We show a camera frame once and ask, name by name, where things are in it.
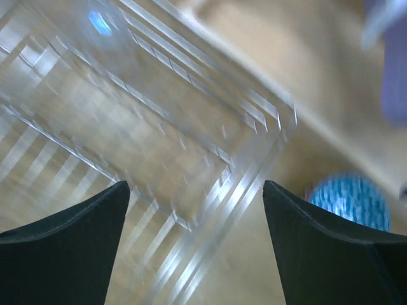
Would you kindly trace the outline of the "wire dish rack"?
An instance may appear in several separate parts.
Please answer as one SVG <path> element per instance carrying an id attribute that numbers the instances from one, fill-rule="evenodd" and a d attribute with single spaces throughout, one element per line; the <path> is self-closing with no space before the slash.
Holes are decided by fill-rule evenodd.
<path id="1" fill-rule="evenodd" d="M 73 1 L 1 2 L 1 230 L 125 180 L 106 302 L 186 304 L 296 110 L 168 1 L 110 6 L 125 36 L 85 46 Z"/>

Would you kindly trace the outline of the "blue patterned bowl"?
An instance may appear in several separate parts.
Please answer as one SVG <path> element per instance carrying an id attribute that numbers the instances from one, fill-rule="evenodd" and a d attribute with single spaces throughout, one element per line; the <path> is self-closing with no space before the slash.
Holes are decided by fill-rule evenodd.
<path id="1" fill-rule="evenodd" d="M 390 231 L 390 208 L 376 184 L 365 176 L 343 172 L 318 182 L 307 201 L 344 219 L 380 231 Z"/>

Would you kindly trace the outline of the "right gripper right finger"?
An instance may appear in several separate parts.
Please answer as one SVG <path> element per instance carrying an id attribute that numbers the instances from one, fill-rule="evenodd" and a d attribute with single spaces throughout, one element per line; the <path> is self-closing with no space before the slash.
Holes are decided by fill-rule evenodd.
<path id="1" fill-rule="evenodd" d="M 346 220 L 263 185 L 287 304 L 406 304 L 406 236 Z"/>

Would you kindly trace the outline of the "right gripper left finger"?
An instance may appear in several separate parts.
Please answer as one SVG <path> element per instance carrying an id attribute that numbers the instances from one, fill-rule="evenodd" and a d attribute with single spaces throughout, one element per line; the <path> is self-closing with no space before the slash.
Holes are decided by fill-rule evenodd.
<path id="1" fill-rule="evenodd" d="M 104 304 L 129 200 L 119 181 L 1 233 L 1 304 Z"/>

